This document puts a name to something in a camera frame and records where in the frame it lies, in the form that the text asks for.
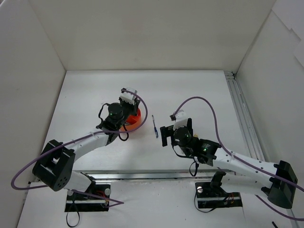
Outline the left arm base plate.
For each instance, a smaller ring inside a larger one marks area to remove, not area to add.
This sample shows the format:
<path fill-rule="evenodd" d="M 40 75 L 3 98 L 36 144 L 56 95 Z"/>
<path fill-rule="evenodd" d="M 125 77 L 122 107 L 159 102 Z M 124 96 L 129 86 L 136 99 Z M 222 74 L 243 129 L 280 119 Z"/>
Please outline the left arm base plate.
<path fill-rule="evenodd" d="M 102 197 L 102 199 L 68 191 L 65 212 L 107 212 L 109 210 L 110 201 L 104 199 L 111 195 L 111 184 L 109 182 L 96 182 L 86 192 Z"/>

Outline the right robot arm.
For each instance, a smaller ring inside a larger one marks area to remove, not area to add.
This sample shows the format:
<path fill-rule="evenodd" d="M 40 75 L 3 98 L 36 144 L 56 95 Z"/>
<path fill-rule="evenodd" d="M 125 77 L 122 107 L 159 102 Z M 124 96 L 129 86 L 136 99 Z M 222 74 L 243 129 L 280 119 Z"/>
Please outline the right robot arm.
<path fill-rule="evenodd" d="M 206 164 L 222 170 L 230 170 L 244 175 L 261 184 L 257 195 L 266 196 L 272 204 L 291 209 L 295 198 L 298 179 L 288 162 L 259 161 L 239 153 L 226 151 L 219 142 L 200 139 L 193 134 L 192 119 L 175 119 L 170 126 L 160 128 L 162 146 L 178 146 L 181 158 L 192 159 L 198 167 Z"/>

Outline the blue gel pen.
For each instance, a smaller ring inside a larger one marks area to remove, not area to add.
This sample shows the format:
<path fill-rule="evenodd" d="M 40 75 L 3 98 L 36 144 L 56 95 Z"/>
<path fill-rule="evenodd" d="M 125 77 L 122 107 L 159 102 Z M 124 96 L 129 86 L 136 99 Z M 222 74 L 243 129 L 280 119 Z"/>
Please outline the blue gel pen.
<path fill-rule="evenodd" d="M 155 118 L 154 118 L 153 114 L 152 114 L 152 122 L 153 122 L 153 128 L 154 128 L 155 136 L 156 136 L 156 138 L 158 138 L 159 137 L 158 130 L 157 130 L 157 127 L 156 127 L 156 124 L 155 124 Z"/>

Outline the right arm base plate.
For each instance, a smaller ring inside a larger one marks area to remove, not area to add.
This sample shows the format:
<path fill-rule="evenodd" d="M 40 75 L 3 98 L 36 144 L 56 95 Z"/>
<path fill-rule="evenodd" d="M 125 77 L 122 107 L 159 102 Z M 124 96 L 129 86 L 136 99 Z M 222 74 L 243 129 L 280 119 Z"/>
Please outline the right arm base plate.
<path fill-rule="evenodd" d="M 216 209 L 243 207 L 239 192 L 227 192 L 222 188 L 222 179 L 226 173 L 217 171 L 211 181 L 196 182 L 194 206 L 202 213 L 209 213 Z"/>

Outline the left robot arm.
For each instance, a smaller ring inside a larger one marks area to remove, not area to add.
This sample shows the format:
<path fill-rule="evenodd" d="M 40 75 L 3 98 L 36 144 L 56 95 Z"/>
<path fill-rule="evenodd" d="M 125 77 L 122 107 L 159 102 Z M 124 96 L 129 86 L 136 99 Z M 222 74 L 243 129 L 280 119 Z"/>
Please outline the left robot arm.
<path fill-rule="evenodd" d="M 119 137 L 119 130 L 124 127 L 131 115 L 137 115 L 140 100 L 131 101 L 120 96 L 118 103 L 107 104 L 108 116 L 88 134 L 88 138 L 64 146 L 62 142 L 51 140 L 41 154 L 55 149 L 38 160 L 32 173 L 53 191 L 61 189 L 76 190 L 84 199 L 95 194 L 95 181 L 86 174 L 73 171 L 74 162 L 89 152 L 111 144 Z"/>

